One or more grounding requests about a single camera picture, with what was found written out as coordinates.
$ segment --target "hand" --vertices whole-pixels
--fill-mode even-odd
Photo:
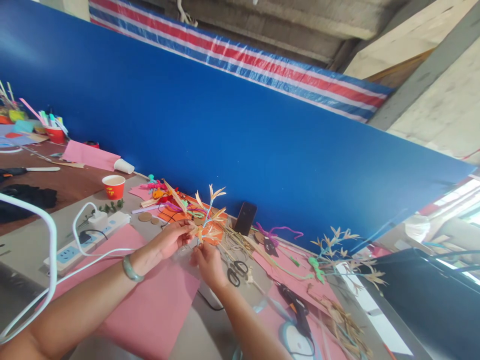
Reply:
[[[162,259],[171,257],[182,246],[189,244],[193,239],[189,233],[193,229],[195,225],[186,219],[167,225],[152,241],[131,254],[133,270],[138,275],[146,275]]]
[[[162,258],[171,257],[182,246],[190,244],[194,235],[190,232],[195,225],[188,219],[173,222],[153,238],[149,245],[160,251]]]
[[[222,268],[220,251],[207,242],[201,243],[193,249],[190,264],[200,268],[201,278],[217,293],[229,284],[229,280]]]

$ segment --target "black scissors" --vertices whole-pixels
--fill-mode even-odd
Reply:
[[[226,258],[226,264],[228,266],[228,270],[226,271],[228,281],[230,281],[234,287],[238,288],[240,286],[240,279],[237,273],[239,273],[242,277],[246,277],[249,272],[249,267],[243,261],[232,261],[228,254],[224,255]]]

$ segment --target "striped tarp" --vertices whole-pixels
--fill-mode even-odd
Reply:
[[[231,41],[127,0],[89,0],[89,8],[94,24],[362,123],[393,91]]]

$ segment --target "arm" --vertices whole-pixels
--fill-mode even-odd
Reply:
[[[192,240],[187,220],[167,226],[130,257],[134,271],[147,274]],[[92,334],[136,286],[122,262],[90,277],[49,304],[21,333],[0,348],[0,360],[59,359]]]
[[[208,243],[200,244],[192,254],[206,284],[218,297],[230,319],[241,350],[250,360],[292,360],[291,355],[260,321],[259,316],[227,279],[220,252]]]

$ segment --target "blue board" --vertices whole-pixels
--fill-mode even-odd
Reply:
[[[378,237],[474,170],[31,0],[0,3],[0,34],[0,79],[53,105],[73,139],[187,194],[226,186],[215,206],[235,216],[252,202],[264,228],[304,232],[308,250],[330,225],[368,238],[388,224]]]

